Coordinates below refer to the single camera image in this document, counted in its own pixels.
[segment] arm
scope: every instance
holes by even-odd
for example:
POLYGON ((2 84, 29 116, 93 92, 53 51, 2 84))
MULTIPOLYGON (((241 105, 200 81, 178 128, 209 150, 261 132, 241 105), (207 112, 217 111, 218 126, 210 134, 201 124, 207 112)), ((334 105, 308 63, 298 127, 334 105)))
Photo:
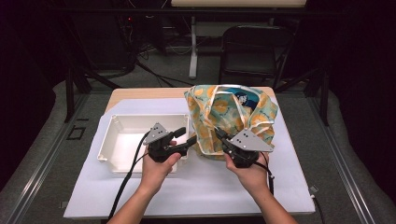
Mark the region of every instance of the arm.
MULTIPOLYGON (((297 223, 271 194, 267 185, 267 172, 264 169, 254 164, 249 168, 238 169, 229 155, 224 156, 227 168, 238 176, 242 186, 260 207, 266 223, 297 223)), ((266 164, 262 154, 257 162, 266 164)))
POLYGON ((158 163, 153 161, 150 156, 145 156, 139 187, 108 223, 139 223, 149 202, 160 190, 166 176, 172 171, 172 166, 180 157, 179 153, 175 153, 165 162, 158 163))

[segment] white table leg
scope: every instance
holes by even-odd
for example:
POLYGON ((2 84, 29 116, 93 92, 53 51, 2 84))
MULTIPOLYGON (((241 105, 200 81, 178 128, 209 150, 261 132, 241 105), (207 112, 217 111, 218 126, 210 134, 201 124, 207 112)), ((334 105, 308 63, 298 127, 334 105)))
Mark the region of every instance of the white table leg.
POLYGON ((197 42, 196 42, 196 33, 195 33, 195 17, 191 17, 191 63, 190 63, 190 79, 197 78, 197 42))

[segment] orange floral pattern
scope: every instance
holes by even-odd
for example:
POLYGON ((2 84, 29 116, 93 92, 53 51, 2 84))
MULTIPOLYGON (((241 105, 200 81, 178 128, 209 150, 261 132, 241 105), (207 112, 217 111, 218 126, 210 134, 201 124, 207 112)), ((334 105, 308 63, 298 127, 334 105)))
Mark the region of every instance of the orange floral pattern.
POLYGON ((222 143, 216 137, 214 127, 220 127, 230 134, 237 134, 244 128, 271 145, 274 138, 274 123, 277 105, 263 91, 242 87, 257 94, 259 102, 252 110, 242 106, 230 91, 229 85, 198 85, 184 93, 191 113, 192 126, 197 135, 199 155, 213 160, 223 160, 222 143))

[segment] black curtain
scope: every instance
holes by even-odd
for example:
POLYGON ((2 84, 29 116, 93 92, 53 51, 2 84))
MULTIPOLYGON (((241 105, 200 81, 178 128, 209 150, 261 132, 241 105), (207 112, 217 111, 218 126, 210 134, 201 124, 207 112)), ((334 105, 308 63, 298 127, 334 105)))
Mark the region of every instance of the black curtain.
POLYGON ((350 144, 396 203, 396 15, 375 2, 334 60, 331 90, 340 101, 350 144))
POLYGON ((37 1, 0 3, 0 52, 2 189, 46 122, 67 66, 37 1))

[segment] white bin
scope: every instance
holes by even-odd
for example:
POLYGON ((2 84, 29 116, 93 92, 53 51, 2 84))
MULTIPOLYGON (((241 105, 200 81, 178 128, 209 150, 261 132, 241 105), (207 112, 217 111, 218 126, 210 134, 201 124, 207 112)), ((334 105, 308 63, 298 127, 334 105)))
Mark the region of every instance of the white bin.
MULTIPOLYGON (((150 131, 156 122, 159 122, 166 131, 185 127, 186 133, 175 139, 177 144, 182 144, 189 138, 189 116, 186 114, 175 115, 113 115, 108 124, 106 135, 101 145, 97 159, 106 163, 111 172, 116 174, 128 173, 131 169, 139 142, 143 135, 150 131)), ((141 146, 137 158, 143 156, 146 146, 141 146)), ((142 172, 142 160, 134 167, 134 173, 142 172)))

